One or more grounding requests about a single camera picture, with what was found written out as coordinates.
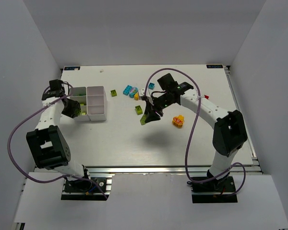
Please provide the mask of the lime sloped lego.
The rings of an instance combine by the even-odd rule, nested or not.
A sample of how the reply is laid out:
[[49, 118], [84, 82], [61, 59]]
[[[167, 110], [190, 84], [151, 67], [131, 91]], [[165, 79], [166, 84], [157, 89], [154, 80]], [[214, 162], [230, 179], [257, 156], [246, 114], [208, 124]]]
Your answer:
[[135, 106], [135, 111], [136, 111], [137, 115], [143, 114], [143, 111], [142, 111], [142, 108], [140, 105]]

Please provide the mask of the yellow lego brick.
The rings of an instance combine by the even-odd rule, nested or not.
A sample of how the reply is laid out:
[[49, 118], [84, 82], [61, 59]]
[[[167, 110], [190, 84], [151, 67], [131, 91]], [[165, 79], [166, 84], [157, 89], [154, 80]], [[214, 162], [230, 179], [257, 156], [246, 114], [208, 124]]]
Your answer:
[[139, 94], [138, 93], [135, 94], [134, 99], [139, 100]]

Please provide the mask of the pale lime lego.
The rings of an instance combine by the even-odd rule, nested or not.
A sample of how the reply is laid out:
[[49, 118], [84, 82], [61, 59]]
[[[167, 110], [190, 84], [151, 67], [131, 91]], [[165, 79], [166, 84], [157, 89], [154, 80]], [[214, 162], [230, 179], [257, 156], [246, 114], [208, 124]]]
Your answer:
[[147, 118], [146, 114], [143, 114], [143, 116], [140, 119], [140, 124], [142, 126], [146, 124], [146, 118]]

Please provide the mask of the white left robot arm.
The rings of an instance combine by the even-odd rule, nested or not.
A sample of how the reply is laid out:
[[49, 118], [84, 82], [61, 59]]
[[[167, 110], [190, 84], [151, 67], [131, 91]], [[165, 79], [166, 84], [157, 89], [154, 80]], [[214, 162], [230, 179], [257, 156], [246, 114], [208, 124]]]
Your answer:
[[70, 180], [86, 178], [83, 165], [71, 159], [71, 151], [60, 128], [61, 116], [81, 115], [80, 103], [65, 92], [66, 82], [51, 80], [42, 95], [42, 111], [37, 126], [26, 134], [35, 164], [40, 169], [55, 170], [68, 175]]

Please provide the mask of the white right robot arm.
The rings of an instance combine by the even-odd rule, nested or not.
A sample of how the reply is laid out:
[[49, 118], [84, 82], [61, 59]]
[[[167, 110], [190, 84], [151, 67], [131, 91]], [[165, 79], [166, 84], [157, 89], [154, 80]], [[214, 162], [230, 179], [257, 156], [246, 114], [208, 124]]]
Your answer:
[[158, 79], [162, 91], [159, 97], [147, 95], [147, 88], [139, 91], [139, 97], [145, 101], [143, 115], [144, 123], [158, 121], [163, 116], [163, 110], [172, 104], [178, 104], [190, 109], [213, 129], [213, 147], [215, 156], [207, 172], [206, 182], [223, 181], [229, 175], [232, 161], [239, 149], [247, 141], [247, 132], [243, 115], [240, 111], [228, 111], [200, 95], [196, 83], [177, 83], [171, 74]]

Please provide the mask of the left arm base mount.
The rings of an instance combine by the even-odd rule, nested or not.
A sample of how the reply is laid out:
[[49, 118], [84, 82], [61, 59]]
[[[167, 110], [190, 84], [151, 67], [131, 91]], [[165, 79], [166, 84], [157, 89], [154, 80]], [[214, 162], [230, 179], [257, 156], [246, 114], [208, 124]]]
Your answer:
[[106, 201], [110, 193], [110, 178], [91, 175], [93, 183], [65, 181], [62, 188], [63, 201]]

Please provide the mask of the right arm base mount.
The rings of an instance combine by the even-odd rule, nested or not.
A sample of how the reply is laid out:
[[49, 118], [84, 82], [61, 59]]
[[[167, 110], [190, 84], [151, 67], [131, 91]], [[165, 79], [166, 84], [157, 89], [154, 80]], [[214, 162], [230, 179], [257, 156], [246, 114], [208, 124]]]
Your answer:
[[217, 187], [213, 182], [193, 183], [187, 182], [191, 188], [193, 204], [221, 204], [221, 203], [237, 203], [237, 195], [235, 183], [232, 176], [223, 180]]

